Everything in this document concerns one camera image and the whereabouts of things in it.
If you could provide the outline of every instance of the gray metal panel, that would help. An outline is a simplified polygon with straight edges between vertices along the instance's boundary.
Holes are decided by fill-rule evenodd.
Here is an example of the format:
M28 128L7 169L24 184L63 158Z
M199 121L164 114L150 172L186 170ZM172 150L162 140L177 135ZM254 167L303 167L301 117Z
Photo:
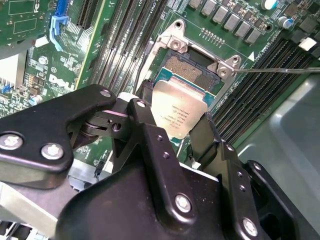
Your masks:
M261 163L320 234L320 74L312 75L237 149Z

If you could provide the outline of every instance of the hex bolt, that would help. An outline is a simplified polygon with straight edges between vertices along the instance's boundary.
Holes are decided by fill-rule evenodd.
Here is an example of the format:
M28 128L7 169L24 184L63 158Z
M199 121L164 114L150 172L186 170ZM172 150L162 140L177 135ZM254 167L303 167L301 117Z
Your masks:
M136 104L138 104L140 107L142 107L142 108L145 108L146 107L146 104L143 102L143 101L141 101L141 100L138 100L138 101L136 101Z
M189 199L181 194L175 196L175 204L178 207L178 209L183 213L188 213L191 211L191 203Z
M259 171L261 170L261 166L259 164L254 163L253 166L255 167L255 169L257 169Z
M41 155L48 160L58 160L64 155L64 150L57 143L49 143L41 148Z
M244 229L246 230L246 232L248 234L250 234L253 237L258 236L258 230L257 230L255 224L249 218L245 217L242 220L242 223L243 223Z
M100 93L102 96L105 96L107 98L111 97L111 93L108 90L102 90Z
M15 150L22 146L24 140L13 133L0 136L0 149Z

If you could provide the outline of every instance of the screw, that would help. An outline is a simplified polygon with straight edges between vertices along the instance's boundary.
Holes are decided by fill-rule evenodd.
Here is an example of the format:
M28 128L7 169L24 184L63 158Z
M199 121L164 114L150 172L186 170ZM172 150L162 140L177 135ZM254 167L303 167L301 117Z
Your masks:
M244 229L247 231L248 234L250 234L253 237L258 236L258 230L255 224L250 219L245 217L242 223L243 223Z
M13 133L0 136L0 149L15 150L20 148L23 143L23 139Z
M111 97L111 94L110 94L110 92L108 90L102 90L100 93L101 93L102 96L105 96L107 98Z
M234 149L232 148L231 145L227 144L226 147L227 147L230 151L234 151Z
M138 101L136 101L136 104L138 104L140 107L142 107L142 108L145 108L146 107L146 104L143 102L143 101L141 101L141 100L138 100Z
M257 163L254 163L253 166L255 167L255 169L261 170L261 166L259 166Z
M172 41L171 47L172 47L173 50L178 50L178 49L181 48L181 44L178 41Z
M239 58L234 57L234 58L232 59L232 62L233 62L234 64L237 64L237 63L239 62Z
M41 154L46 159L58 160L64 155L64 150L57 143L49 143L41 148Z
M191 203L189 199L181 194L175 196L175 204L178 207L178 209L183 213L188 213L191 211Z

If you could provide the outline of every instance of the blue connector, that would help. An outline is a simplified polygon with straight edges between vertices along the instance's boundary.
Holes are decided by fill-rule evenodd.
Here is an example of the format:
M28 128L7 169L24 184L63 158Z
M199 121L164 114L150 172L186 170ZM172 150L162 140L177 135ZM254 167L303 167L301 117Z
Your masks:
M10 84L5 85L5 86L2 88L1 93L2 93L2 94L8 93L8 92L10 92L10 89L11 89Z
M66 15L67 7L68 7L68 0L58 0L56 9L55 9L55 15L58 17Z
M56 36L60 35L60 24L67 25L69 20L68 16L52 16L51 25L49 30L49 39L54 44L58 52L62 51L62 47L56 40Z

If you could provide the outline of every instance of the capacitor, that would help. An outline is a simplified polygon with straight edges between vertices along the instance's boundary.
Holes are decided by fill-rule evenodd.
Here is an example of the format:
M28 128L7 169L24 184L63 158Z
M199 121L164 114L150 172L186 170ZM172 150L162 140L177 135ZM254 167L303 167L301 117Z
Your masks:
M277 5L277 0L262 0L261 7L264 10L274 9Z
M48 64L48 58L46 56L40 56L38 59L38 62L42 65L47 65Z
M38 105L38 104L42 103L42 101L43 101L43 98L40 95L36 95L36 96L29 99L29 103L31 106Z
M291 18L287 18L286 16L282 16L278 19L278 25L281 28L289 29L294 24L294 21Z

